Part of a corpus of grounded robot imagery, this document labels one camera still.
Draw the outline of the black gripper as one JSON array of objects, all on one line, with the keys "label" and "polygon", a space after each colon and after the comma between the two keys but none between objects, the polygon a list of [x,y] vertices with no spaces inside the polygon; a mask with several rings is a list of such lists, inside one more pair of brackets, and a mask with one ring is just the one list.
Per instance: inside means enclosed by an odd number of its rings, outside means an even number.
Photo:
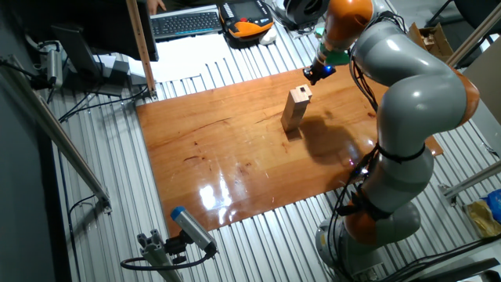
[{"label": "black gripper", "polygon": [[310,67],[305,67],[303,69],[303,75],[311,85],[316,85],[318,81],[321,81],[323,78],[329,77],[335,72],[336,68],[334,66],[324,65],[319,62],[315,62]]}]

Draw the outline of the bare person hand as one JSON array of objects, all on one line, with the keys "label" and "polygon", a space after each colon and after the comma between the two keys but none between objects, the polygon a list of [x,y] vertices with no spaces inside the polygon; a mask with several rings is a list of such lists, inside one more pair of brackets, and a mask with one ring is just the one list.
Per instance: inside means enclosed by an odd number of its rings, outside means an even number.
[{"label": "bare person hand", "polygon": [[158,9],[164,12],[167,10],[162,0],[147,0],[147,5],[150,15],[156,15]]}]

